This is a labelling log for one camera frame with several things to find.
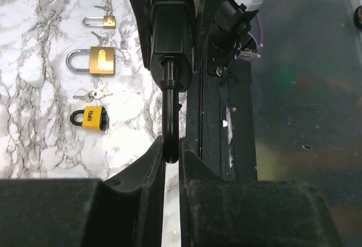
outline silver key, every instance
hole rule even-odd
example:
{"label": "silver key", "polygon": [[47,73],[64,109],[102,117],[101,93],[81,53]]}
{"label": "silver key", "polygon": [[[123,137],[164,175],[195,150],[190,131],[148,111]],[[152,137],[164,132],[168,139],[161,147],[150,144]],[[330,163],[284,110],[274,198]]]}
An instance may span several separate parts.
{"label": "silver key", "polygon": [[90,94],[92,95],[93,98],[95,99],[101,99],[102,97],[106,97],[106,96],[112,96],[112,93],[104,93],[104,89],[107,87],[107,83],[104,83],[102,86],[100,86],[98,89],[92,90],[90,91]]}
{"label": "silver key", "polygon": [[73,99],[80,99],[86,103],[91,103],[94,99],[91,93],[87,93],[83,96],[73,96]]}

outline marble surface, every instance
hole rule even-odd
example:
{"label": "marble surface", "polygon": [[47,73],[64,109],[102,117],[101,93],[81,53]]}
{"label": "marble surface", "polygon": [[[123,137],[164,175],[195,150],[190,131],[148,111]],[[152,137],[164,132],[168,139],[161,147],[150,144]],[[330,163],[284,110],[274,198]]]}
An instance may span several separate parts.
{"label": "marble surface", "polygon": [[[115,30],[81,24],[105,14],[116,17]],[[0,0],[0,17],[1,178],[107,179],[146,152],[161,133],[161,92],[143,66],[128,0]],[[115,76],[66,67],[71,50],[101,44],[116,48]],[[87,67],[88,57],[73,63]],[[73,99],[103,83],[113,96],[90,104]],[[183,136],[186,95],[180,97]],[[87,105],[106,107],[105,133],[70,123],[70,114]],[[163,245],[180,245],[177,164],[167,165]]]}

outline black cylinder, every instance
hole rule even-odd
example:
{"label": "black cylinder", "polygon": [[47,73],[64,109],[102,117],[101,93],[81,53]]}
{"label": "black cylinder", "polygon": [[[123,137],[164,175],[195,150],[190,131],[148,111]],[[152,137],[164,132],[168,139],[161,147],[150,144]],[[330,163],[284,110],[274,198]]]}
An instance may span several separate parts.
{"label": "black cylinder", "polygon": [[[162,63],[163,80],[177,80],[178,66],[169,59]],[[179,159],[179,92],[176,89],[162,91],[162,141],[163,157],[168,163]]]}

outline gray surface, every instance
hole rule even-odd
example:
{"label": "gray surface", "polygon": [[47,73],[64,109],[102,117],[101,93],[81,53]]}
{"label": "gray surface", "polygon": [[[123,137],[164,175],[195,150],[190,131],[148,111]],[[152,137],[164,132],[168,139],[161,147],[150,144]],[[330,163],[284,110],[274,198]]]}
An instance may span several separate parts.
{"label": "gray surface", "polygon": [[259,178],[321,188],[346,246],[362,246],[359,4],[265,0],[264,48],[253,64]]}

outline brass padlock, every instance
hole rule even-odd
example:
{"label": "brass padlock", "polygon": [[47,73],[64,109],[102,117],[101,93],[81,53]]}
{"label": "brass padlock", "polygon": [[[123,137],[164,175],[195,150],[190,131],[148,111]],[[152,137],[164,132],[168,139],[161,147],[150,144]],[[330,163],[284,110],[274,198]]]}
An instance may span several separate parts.
{"label": "brass padlock", "polygon": [[[83,114],[82,122],[75,120],[75,117],[79,114]],[[70,115],[70,122],[86,129],[105,131],[109,124],[109,118],[103,106],[89,106],[83,110],[74,111]]]}
{"label": "brass padlock", "polygon": [[[103,24],[88,23],[87,20],[103,21]],[[103,17],[85,17],[83,18],[82,23],[86,27],[115,28],[115,17],[110,15],[105,15]]]}
{"label": "brass padlock", "polygon": [[[76,68],[71,64],[71,58],[76,53],[90,52],[89,69]],[[76,72],[89,72],[93,75],[113,75],[114,74],[114,47],[92,46],[90,49],[76,49],[67,55],[66,65],[70,70]]]}

